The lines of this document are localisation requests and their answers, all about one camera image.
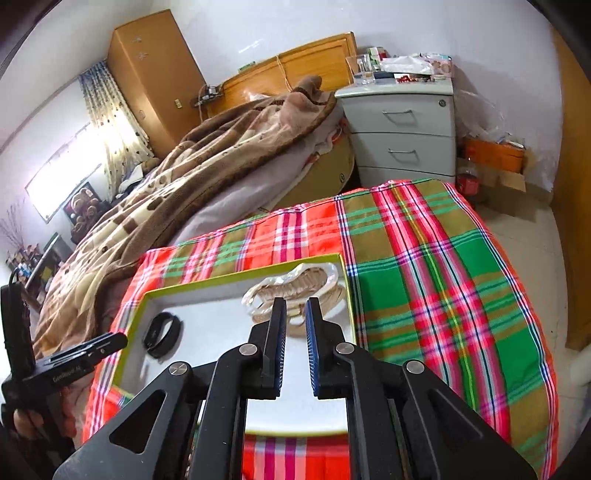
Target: white nightstand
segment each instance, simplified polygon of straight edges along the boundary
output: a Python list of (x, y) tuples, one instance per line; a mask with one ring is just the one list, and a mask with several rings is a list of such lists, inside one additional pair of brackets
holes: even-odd
[(351, 128), (361, 185), (388, 180), (456, 179), (451, 79), (429, 83), (377, 80), (335, 96)]

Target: decorative branch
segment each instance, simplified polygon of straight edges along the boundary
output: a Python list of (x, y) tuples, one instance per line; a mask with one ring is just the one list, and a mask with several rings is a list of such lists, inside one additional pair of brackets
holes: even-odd
[(19, 198), (10, 204), (6, 210), (6, 215), (0, 219), (0, 236), (14, 247), (17, 251), (24, 248), (22, 238), (22, 206), (25, 199)]

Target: orange box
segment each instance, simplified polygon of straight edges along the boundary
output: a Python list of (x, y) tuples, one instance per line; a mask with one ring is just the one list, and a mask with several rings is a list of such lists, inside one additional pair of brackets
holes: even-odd
[(520, 173), (525, 151), (511, 145), (466, 139), (466, 158), (497, 170)]

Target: window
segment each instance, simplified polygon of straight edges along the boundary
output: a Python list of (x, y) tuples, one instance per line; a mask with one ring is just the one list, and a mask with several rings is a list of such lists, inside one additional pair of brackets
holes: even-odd
[(26, 190), (46, 223), (104, 158), (105, 145), (88, 124), (41, 167)]

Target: drawer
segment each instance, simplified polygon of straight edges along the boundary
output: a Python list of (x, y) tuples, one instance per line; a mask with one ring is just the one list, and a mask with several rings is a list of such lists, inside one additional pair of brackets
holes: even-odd
[(357, 165), (456, 174), (456, 139), (434, 135), (353, 134)]
[(344, 98), (342, 102), (353, 133), (456, 136), (451, 96), (368, 95)]
[(455, 184), (456, 182), (456, 178), (453, 176), (436, 175), (420, 171), (396, 170), (395, 168), (373, 167), (359, 167), (359, 179), (361, 180), (361, 186), (365, 188), (381, 185), (388, 180), (437, 179), (451, 184)]

